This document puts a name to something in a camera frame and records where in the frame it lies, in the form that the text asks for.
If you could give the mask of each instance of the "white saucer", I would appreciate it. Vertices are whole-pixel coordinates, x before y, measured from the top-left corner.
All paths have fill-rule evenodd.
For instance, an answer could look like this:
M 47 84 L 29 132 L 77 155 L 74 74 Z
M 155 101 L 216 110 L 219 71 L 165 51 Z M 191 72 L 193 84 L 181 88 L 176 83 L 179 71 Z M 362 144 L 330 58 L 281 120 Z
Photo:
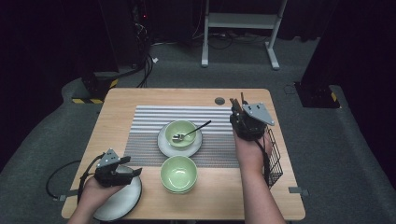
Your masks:
M 160 148 L 160 151 L 167 157 L 173 157 L 173 156 L 185 156 L 185 157 L 190 157 L 192 156 L 195 152 L 198 151 L 198 149 L 201 147 L 202 144 L 202 133 L 201 130 L 196 131 L 196 136 L 195 136 L 195 141 L 186 147 L 173 147 L 171 146 L 168 141 L 165 138 L 165 129 L 168 126 L 165 125 L 163 128 L 160 130 L 160 133 L 158 134 L 158 147 Z
M 131 173 L 132 168 L 121 165 L 117 168 L 117 172 Z M 93 217 L 101 221 L 114 221 L 124 217 L 137 205 L 141 194 L 142 182 L 139 176 L 135 176 L 130 185 L 111 196 L 105 204 L 96 210 Z

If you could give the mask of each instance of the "gray striped mat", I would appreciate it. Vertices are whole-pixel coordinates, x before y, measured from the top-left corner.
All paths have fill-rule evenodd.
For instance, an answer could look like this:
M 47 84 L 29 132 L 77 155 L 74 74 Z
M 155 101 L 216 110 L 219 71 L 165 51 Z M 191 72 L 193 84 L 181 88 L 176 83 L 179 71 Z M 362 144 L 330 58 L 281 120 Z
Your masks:
M 199 126 L 211 119 L 212 122 L 201 129 L 200 149 L 190 158 L 198 167 L 238 168 L 230 115 L 231 108 L 226 106 L 138 105 L 124 152 L 124 156 L 131 156 L 127 165 L 163 164 L 167 157 L 160 151 L 157 137 L 169 122 L 185 119 Z

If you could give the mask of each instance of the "spoon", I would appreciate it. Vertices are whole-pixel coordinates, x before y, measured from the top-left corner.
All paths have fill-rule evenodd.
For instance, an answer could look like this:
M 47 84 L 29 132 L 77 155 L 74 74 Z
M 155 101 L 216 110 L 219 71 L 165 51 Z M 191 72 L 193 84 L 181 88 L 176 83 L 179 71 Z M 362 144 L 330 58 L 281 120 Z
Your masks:
M 181 142 L 181 141 L 183 141 L 183 139 L 184 139 L 184 137 L 185 137 L 186 135 L 189 135 L 190 133 L 194 133 L 194 132 L 196 132 L 196 131 L 198 131 L 198 130 L 204 128 L 204 127 L 205 127 L 206 125 L 208 125 L 210 122 L 212 122 L 212 120 L 210 120 L 210 121 L 208 121 L 207 123 L 205 123 L 205 124 L 199 126 L 198 128 L 196 128 L 195 130 L 193 130 L 193 131 L 191 131 L 191 132 L 189 132 L 189 133 L 177 133 L 177 134 L 175 134 L 175 135 L 172 136 L 172 140 L 173 140 L 174 142 L 176 142 L 176 143 L 177 143 L 177 142 Z

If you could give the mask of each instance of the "black wire basket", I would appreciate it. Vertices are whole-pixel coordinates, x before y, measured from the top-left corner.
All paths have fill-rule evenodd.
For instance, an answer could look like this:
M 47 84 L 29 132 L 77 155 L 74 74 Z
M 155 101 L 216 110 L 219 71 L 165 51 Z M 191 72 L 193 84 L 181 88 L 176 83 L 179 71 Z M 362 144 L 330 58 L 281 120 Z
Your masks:
M 277 148 L 276 140 L 274 138 L 274 134 L 271 129 L 268 127 L 266 130 L 270 135 L 271 145 L 273 147 L 271 157 L 270 157 L 270 174 L 268 181 L 268 188 L 271 188 L 276 181 L 283 175 L 282 167 L 280 166 L 280 153 Z

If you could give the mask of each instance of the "light green bowl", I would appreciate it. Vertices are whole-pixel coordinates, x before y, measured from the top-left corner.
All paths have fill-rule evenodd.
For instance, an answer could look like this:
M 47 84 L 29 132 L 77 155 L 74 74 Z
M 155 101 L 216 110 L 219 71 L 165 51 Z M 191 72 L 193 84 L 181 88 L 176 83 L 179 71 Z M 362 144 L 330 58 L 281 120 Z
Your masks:
M 194 142 L 195 137 L 197 135 L 196 132 L 186 135 L 183 141 L 180 142 L 174 142 L 172 140 L 173 135 L 179 133 L 189 133 L 193 131 L 195 128 L 196 128 L 195 125 L 190 121 L 175 120 L 169 123 L 168 126 L 166 127 L 165 138 L 171 146 L 178 147 L 179 149 L 183 149 Z
M 161 167 L 161 181 L 173 193 L 188 192 L 198 178 L 194 161 L 185 156 L 168 158 Z

